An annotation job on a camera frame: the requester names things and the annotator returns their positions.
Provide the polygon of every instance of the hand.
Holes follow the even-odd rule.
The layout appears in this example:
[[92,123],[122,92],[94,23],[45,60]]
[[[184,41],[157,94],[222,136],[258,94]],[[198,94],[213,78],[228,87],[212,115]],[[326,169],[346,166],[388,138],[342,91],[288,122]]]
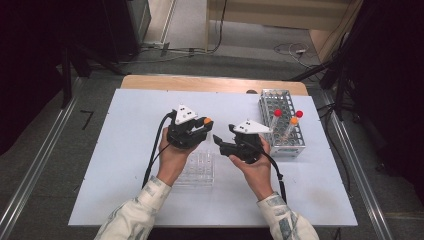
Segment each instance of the hand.
[[[269,154],[269,144],[262,136],[260,138],[265,152]],[[259,201],[274,192],[271,187],[271,163],[266,156],[261,155],[259,160],[252,164],[247,164],[234,155],[230,155],[229,158],[243,172],[249,187]]]
[[177,180],[178,176],[180,176],[183,171],[188,155],[190,155],[190,153],[193,152],[198,145],[190,149],[179,149],[173,145],[168,146],[169,142],[166,139],[167,133],[168,128],[166,127],[162,130],[162,139],[159,144],[159,151],[162,151],[165,147],[166,149],[163,150],[159,156],[160,164],[156,177],[168,186],[172,187],[175,180]]

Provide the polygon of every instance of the metal frame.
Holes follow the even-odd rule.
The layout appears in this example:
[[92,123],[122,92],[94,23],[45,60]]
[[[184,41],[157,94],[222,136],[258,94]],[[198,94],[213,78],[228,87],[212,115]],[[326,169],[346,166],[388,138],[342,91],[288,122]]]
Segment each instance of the metal frame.
[[82,78],[78,77],[75,80],[73,86],[74,96],[71,98],[67,107],[60,110],[59,115],[53,124],[53,127],[50,129],[50,132],[44,140],[43,145],[41,146],[34,161],[25,174],[25,177],[23,178],[18,189],[13,194],[12,198],[9,200],[6,211],[4,212],[0,221],[1,240],[9,238],[9,235],[12,232],[19,215],[24,209],[25,204],[27,203],[32,190],[34,189],[38,178],[43,172],[44,166],[49,160],[52,150],[56,145],[56,142],[69,119],[69,116],[72,113],[84,83],[85,81]]
[[[325,104],[331,104],[334,102],[331,94],[327,91],[323,91],[323,98]],[[340,122],[335,114],[331,115],[331,120],[334,124],[340,142],[342,143],[347,162],[357,182],[359,192],[362,196],[365,207],[367,208],[371,222],[374,225],[374,230],[378,239],[394,239],[389,226],[387,225],[386,219],[384,218],[384,214],[380,209],[377,197],[375,196],[374,191],[368,182],[368,178],[362,169],[361,163],[356,155],[349,135],[347,134],[344,123]]]
[[166,18],[166,22],[165,22],[165,27],[163,28],[163,32],[160,38],[161,43],[165,42],[166,35],[168,34],[168,28],[169,28],[169,24],[171,23],[172,15],[174,14],[175,5],[176,5],[176,1],[172,0],[171,8],[169,9],[168,17]]

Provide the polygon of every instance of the white lab coat sleeve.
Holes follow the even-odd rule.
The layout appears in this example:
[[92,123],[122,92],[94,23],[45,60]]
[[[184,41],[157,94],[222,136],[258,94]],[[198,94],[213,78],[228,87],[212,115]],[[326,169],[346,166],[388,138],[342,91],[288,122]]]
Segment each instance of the white lab coat sleeve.
[[151,176],[138,197],[115,209],[100,227],[95,240],[147,239],[155,217],[171,187]]
[[291,211],[278,193],[258,203],[274,240],[319,239],[314,227],[300,214]]

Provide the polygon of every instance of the transparent tray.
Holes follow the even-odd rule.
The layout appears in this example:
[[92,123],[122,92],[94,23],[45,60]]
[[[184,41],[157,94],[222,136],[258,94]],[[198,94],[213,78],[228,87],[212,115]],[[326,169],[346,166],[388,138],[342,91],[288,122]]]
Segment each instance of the transparent tray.
[[283,140],[284,131],[296,111],[289,91],[283,89],[264,89],[259,100],[263,124],[270,126],[274,110],[279,108],[283,115],[278,119],[277,126],[272,134],[265,134],[266,140],[271,145],[271,156],[297,157],[305,149],[300,124],[297,124],[289,135]]
[[209,151],[192,152],[174,187],[212,187],[215,175],[215,154]]

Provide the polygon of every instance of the black equipment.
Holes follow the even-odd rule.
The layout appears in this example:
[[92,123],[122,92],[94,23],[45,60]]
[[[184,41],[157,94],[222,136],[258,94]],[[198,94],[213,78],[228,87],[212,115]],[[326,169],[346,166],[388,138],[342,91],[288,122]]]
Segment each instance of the black equipment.
[[169,143],[177,148],[189,149],[206,140],[208,132],[212,130],[213,121],[209,118],[202,117],[177,125],[175,123],[176,115],[177,112],[173,110],[170,116],[172,121],[169,124],[168,134],[166,136]]
[[213,141],[219,146],[221,155],[227,157],[235,155],[247,164],[256,162],[263,151],[259,135],[238,133],[234,131],[234,127],[235,126],[233,124],[229,125],[230,132],[236,135],[234,138],[234,141],[236,142],[235,144],[223,142],[221,138],[213,135]]

